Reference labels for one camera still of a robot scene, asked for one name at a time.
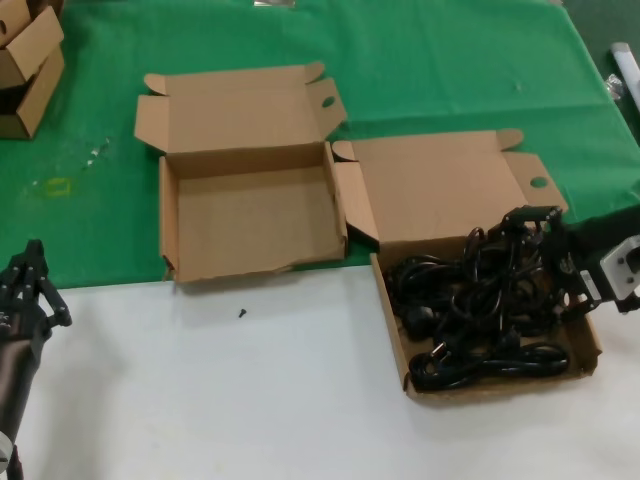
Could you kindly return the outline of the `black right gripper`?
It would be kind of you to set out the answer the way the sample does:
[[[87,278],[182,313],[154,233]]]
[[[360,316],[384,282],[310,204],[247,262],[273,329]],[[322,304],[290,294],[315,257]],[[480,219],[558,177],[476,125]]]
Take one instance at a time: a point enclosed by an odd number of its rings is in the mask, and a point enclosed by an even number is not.
[[[518,245],[549,244],[550,255],[559,262],[552,270],[554,312],[561,324],[567,324],[600,305],[600,291],[594,281],[603,276],[600,260],[628,238],[639,235],[639,207],[573,224],[562,221],[562,215],[560,206],[518,207],[490,230],[490,239]]]

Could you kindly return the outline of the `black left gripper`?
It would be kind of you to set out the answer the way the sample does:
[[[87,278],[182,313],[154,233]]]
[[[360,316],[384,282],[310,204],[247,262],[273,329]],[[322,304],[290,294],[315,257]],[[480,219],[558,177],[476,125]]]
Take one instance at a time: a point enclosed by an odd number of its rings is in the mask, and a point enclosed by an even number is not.
[[[31,301],[42,295],[52,309],[47,328],[69,327],[68,306],[49,280],[49,268],[41,240],[29,240],[1,272],[1,307]],[[21,304],[21,309],[1,312],[1,430],[18,431],[44,343],[46,315],[37,304]]]

